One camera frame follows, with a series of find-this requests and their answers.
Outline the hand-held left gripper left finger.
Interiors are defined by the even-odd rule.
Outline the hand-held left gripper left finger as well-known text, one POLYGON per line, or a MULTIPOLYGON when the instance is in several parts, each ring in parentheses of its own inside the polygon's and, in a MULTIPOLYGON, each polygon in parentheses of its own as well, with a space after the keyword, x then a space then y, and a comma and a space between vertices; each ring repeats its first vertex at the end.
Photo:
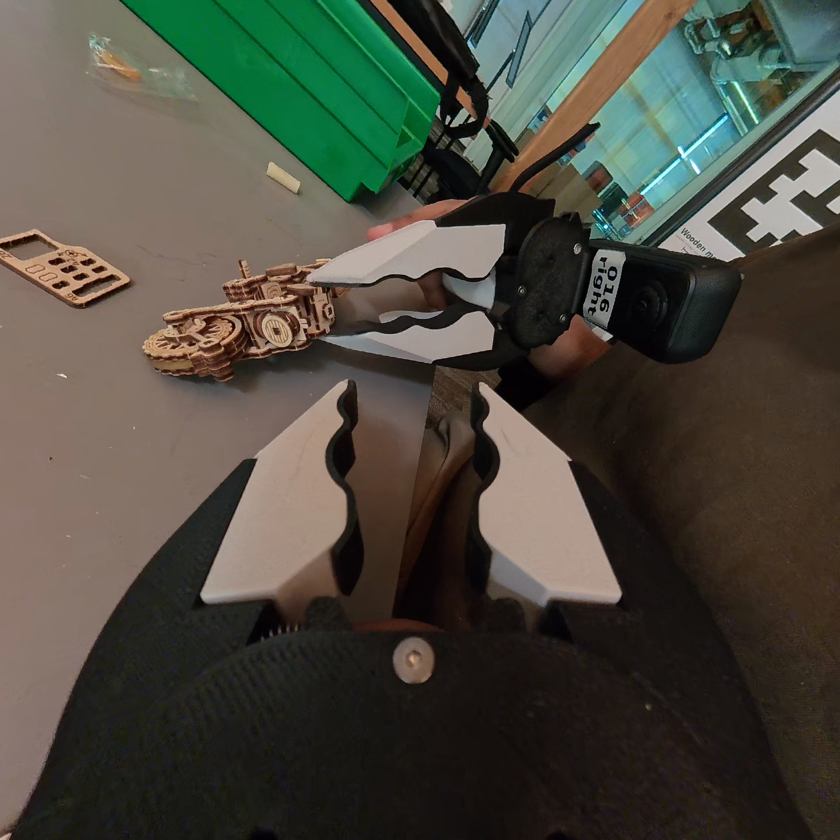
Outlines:
POLYGON ((358 392, 340 381, 265 446, 201 590, 207 605, 307 607, 349 596, 364 565, 356 500, 358 392))

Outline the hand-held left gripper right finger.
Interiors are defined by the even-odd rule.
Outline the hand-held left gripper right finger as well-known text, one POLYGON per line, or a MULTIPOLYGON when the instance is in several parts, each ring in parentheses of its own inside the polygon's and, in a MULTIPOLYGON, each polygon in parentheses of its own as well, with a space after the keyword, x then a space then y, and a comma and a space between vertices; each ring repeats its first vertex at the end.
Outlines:
POLYGON ((475 386, 479 489, 469 521, 469 576, 478 592, 527 606, 615 605, 622 589, 570 458, 485 383, 475 386))

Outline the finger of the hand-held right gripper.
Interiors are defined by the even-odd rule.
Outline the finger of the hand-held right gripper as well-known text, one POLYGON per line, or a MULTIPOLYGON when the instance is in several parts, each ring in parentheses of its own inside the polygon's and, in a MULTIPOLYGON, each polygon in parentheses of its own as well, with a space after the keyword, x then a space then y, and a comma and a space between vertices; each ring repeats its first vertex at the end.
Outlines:
POLYGON ((418 281, 442 272, 450 278, 444 286, 458 298, 492 308, 505 242, 504 224, 441 227, 422 220, 342 253, 309 280, 319 287, 372 287, 391 278, 418 281))
POLYGON ((387 312, 378 322, 335 329, 324 340, 347 350, 435 364, 490 351, 495 335, 484 310, 458 304, 436 312, 387 312))

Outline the wooden motorcycle model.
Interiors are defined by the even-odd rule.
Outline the wooden motorcycle model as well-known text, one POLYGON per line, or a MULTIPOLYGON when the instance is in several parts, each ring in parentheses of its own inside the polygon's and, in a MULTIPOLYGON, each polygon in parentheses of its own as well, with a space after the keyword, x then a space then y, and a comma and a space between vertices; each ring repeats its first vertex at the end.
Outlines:
POLYGON ((327 263, 284 264, 252 276, 241 259, 240 278, 223 285, 226 302, 166 313, 164 328, 143 342, 144 356, 164 375, 226 382, 236 362, 305 350, 330 333, 334 301, 348 291, 311 282, 327 263))

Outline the person's right forearm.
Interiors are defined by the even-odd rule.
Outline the person's right forearm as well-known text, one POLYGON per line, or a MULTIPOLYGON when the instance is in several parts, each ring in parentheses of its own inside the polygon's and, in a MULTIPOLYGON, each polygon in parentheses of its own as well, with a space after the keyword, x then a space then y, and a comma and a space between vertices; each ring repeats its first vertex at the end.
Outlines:
POLYGON ((838 224, 737 260, 708 355, 623 344, 526 409, 697 587, 816 838, 839 834, 838 224))

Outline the person's right hand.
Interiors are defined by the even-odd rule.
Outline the person's right hand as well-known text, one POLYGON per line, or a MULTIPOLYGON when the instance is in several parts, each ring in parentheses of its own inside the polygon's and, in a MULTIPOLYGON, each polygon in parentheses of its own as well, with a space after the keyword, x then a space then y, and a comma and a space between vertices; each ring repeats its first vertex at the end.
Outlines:
MULTIPOLYGON (((448 199, 438 203, 419 206, 411 213, 369 228, 368 241, 387 236, 395 231, 424 220, 435 220, 454 212, 464 201, 448 199)), ((434 272, 418 282, 426 304, 431 311, 442 311, 449 304, 449 293, 444 288, 443 275, 434 272)), ((580 316, 574 316, 569 328, 551 345, 542 345, 531 350, 528 361, 531 366, 551 383, 559 383, 582 373, 594 362, 607 354, 613 345, 604 341, 592 331, 580 316)))

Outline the black office chair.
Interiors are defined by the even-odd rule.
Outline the black office chair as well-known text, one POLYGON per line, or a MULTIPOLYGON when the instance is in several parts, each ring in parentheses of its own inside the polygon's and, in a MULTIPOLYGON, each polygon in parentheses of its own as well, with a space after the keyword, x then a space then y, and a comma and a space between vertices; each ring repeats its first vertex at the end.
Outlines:
POLYGON ((395 11, 447 71, 437 122, 419 155, 416 171, 405 175, 405 186, 420 197, 431 182, 427 203, 468 200, 487 194, 502 165, 513 163, 518 147, 507 132, 489 119, 489 93, 479 75, 479 62, 468 39, 441 2, 392 2, 395 11), (485 133, 490 157, 482 170, 464 155, 467 140, 485 133))

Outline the person's beige trousers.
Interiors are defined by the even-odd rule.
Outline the person's beige trousers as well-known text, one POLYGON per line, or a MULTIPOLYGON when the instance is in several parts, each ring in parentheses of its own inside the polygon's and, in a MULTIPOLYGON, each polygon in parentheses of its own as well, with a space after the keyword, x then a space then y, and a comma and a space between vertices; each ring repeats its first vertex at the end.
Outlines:
POLYGON ((465 631, 480 596, 469 582, 466 548, 480 478, 476 436, 464 413, 445 415, 424 431, 417 463, 392 616, 465 631))

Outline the wooden beam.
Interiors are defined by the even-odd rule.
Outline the wooden beam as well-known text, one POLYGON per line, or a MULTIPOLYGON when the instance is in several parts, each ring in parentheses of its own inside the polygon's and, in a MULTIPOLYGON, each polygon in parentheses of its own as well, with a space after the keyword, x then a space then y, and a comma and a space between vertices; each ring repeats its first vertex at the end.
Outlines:
POLYGON ((693 1, 646 1, 605 47, 593 66, 553 110, 549 120, 500 178, 495 192, 520 191, 551 162, 557 150, 580 132, 672 31, 693 1))

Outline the green plastic bin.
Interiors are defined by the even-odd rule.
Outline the green plastic bin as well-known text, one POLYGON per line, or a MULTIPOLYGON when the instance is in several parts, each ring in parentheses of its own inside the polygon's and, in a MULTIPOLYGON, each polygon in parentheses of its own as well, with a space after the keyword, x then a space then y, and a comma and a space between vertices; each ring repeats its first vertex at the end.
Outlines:
POLYGON ((355 1, 125 1, 346 202, 397 180, 440 91, 355 1))

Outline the metal ventilation pipes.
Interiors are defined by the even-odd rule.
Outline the metal ventilation pipes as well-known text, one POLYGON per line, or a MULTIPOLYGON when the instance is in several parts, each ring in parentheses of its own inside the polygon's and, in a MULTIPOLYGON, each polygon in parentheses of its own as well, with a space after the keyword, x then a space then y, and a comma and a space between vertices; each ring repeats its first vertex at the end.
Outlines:
POLYGON ((701 1, 681 34, 744 136, 809 80, 835 67, 838 1, 701 1))

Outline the wooden cutout panel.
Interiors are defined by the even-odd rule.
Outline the wooden cutout panel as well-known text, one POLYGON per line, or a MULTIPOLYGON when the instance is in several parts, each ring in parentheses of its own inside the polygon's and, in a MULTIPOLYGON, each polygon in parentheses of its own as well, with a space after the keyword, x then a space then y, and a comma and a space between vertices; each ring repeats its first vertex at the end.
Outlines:
POLYGON ((74 309, 132 286, 131 278, 88 248, 32 229, 1 238, 1 263, 74 309))

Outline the clear plastic parts bag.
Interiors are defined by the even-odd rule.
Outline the clear plastic parts bag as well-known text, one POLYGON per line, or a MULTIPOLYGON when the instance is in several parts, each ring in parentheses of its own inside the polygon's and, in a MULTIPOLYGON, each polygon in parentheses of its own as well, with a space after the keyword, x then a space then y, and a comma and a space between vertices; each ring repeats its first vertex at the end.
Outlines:
POLYGON ((198 98, 185 70, 153 66, 111 38, 87 37, 87 78, 100 89, 142 106, 194 111, 198 98))

